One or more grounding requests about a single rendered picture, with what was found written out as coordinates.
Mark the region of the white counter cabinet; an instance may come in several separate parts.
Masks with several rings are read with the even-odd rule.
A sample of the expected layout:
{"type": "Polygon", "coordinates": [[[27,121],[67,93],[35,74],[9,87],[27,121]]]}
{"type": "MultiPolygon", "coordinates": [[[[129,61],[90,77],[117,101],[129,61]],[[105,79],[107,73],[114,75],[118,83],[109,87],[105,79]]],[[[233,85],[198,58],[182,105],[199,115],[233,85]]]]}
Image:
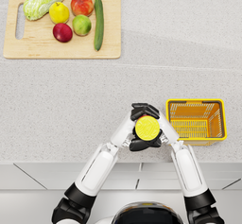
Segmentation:
{"type": "MultiPolygon", "coordinates": [[[[0,164],[0,190],[65,190],[84,163],[0,164]]],[[[242,190],[242,163],[201,163],[210,189],[242,190]]],[[[104,190],[180,190],[173,163],[118,163],[104,190]]]]}

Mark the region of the yellow slatted basket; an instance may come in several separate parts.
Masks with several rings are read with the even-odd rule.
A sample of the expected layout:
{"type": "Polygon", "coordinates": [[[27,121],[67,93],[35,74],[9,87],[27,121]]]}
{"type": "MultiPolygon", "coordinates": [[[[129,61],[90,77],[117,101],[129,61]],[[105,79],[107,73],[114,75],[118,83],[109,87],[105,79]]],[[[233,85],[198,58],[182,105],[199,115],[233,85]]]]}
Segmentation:
{"type": "Polygon", "coordinates": [[[168,99],[166,118],[190,146],[210,146],[227,138],[221,99],[168,99]]]}

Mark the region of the green apple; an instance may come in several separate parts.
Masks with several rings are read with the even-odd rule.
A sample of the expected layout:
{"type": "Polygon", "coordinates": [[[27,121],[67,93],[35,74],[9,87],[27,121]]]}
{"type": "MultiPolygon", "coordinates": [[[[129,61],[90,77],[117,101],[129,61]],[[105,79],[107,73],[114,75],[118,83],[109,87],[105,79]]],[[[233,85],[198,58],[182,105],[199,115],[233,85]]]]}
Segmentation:
{"type": "Polygon", "coordinates": [[[87,35],[91,28],[91,20],[85,15],[78,15],[72,21],[73,29],[75,33],[79,36],[87,35]]]}

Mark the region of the dark round robot body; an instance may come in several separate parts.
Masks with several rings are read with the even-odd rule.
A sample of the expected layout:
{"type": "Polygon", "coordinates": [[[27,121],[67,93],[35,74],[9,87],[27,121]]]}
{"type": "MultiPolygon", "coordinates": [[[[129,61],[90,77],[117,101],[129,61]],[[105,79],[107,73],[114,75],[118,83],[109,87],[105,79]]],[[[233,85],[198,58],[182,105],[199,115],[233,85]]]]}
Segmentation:
{"type": "Polygon", "coordinates": [[[170,207],[159,202],[133,202],[121,208],[114,216],[96,224],[183,224],[181,217],[170,207]]]}

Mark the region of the dark red apple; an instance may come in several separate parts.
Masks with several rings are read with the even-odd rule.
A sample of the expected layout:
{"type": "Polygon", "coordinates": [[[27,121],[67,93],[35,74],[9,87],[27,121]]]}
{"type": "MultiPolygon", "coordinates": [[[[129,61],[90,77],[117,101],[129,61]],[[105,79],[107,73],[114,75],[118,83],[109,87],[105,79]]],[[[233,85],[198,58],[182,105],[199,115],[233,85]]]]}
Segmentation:
{"type": "Polygon", "coordinates": [[[59,23],[53,27],[53,36],[59,42],[67,43],[72,39],[73,31],[69,25],[59,23]]]}

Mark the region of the green cucumber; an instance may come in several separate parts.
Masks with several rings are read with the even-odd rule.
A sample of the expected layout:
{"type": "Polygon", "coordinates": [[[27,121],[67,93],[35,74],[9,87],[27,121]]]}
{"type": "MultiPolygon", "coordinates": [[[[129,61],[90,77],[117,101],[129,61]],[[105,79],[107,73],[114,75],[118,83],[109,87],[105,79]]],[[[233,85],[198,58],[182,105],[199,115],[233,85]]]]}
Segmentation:
{"type": "Polygon", "coordinates": [[[102,0],[95,0],[95,51],[99,51],[104,36],[104,10],[102,0]]]}

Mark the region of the green napa cabbage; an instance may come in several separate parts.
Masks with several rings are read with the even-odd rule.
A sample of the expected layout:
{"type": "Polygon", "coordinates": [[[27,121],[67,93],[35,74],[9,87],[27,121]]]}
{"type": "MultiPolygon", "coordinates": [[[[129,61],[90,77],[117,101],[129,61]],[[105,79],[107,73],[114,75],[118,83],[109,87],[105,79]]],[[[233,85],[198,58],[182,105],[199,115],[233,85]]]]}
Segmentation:
{"type": "Polygon", "coordinates": [[[23,4],[24,15],[29,21],[38,20],[49,11],[53,3],[62,1],[63,0],[25,0],[23,4]]]}

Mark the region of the wooden cutting board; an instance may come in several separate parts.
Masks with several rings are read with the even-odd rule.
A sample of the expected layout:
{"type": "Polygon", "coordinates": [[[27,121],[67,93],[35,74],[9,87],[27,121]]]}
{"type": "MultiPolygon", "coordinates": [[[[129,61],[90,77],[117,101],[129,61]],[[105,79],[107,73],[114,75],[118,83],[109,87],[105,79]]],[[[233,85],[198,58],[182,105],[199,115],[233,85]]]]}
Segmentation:
{"type": "MultiPolygon", "coordinates": [[[[74,35],[68,43],[58,42],[54,24],[45,15],[37,21],[25,20],[23,38],[16,38],[18,8],[25,0],[9,0],[3,56],[7,59],[117,59],[121,55],[121,0],[102,0],[104,38],[101,48],[94,48],[95,33],[74,35]]],[[[71,0],[63,0],[69,5],[71,0]]]]}

